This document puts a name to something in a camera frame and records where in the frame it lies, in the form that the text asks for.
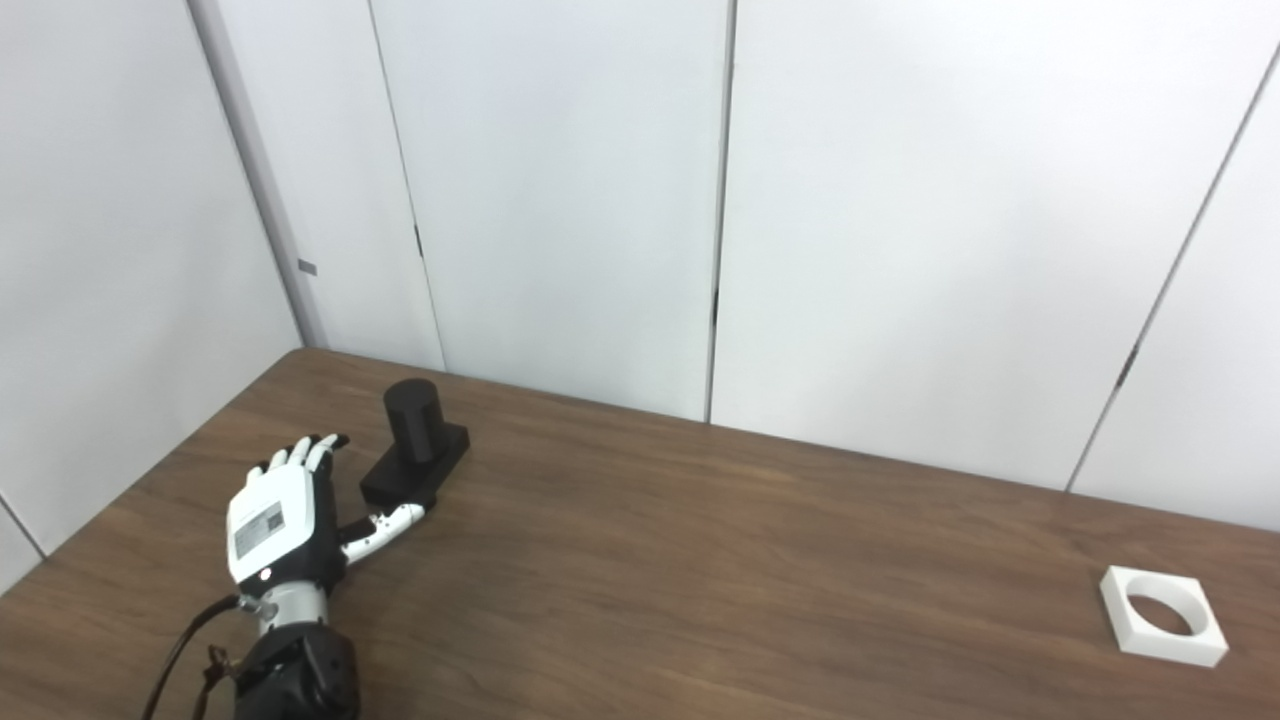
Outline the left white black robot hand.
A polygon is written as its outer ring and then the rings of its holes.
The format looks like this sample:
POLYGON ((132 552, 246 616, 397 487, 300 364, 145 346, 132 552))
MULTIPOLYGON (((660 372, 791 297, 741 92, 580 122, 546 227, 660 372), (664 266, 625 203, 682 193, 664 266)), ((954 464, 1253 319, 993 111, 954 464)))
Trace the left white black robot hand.
POLYGON ((330 594, 360 562, 422 520, 402 503, 343 527, 332 482, 342 434, 306 436, 250 469, 227 510, 227 561, 241 593, 264 597, 305 583, 330 594))

